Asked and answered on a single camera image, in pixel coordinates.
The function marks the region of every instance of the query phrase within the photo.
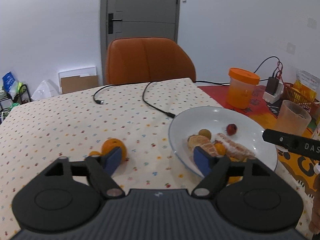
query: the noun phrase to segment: tablecloth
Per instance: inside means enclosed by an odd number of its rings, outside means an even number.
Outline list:
[[[128,150],[126,162],[113,175],[125,192],[133,187],[192,190],[200,182],[172,153],[167,137],[171,119],[143,103],[146,85],[103,90],[98,98],[106,105],[93,102],[95,88],[11,111],[0,126],[0,240],[19,230],[11,209],[17,191],[59,156],[81,161],[90,151],[100,151],[108,138],[122,140]],[[190,79],[156,82],[150,85],[146,100],[174,114],[191,107],[220,106]],[[311,237],[312,204],[281,163],[276,173],[304,198],[305,210],[297,229]]]

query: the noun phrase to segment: wall outlet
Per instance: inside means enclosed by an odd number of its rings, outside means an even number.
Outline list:
[[[294,55],[296,53],[296,45],[293,45],[292,43],[288,42],[287,52]]]
[[[308,25],[309,28],[311,29],[317,29],[317,21],[312,18],[308,18]]]

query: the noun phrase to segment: red cherry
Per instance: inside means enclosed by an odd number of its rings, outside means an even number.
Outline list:
[[[234,123],[231,123],[227,126],[227,134],[234,135],[237,132],[237,126]]]

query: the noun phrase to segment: door handle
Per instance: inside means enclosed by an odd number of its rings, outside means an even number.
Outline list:
[[[113,13],[108,13],[108,34],[113,34],[113,22],[122,22],[122,19],[114,19]]]

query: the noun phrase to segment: orange plastic container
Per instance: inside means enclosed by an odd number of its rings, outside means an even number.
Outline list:
[[[260,77],[250,71],[241,68],[230,68],[230,86],[227,102],[237,108],[245,109],[249,105],[252,92]]]

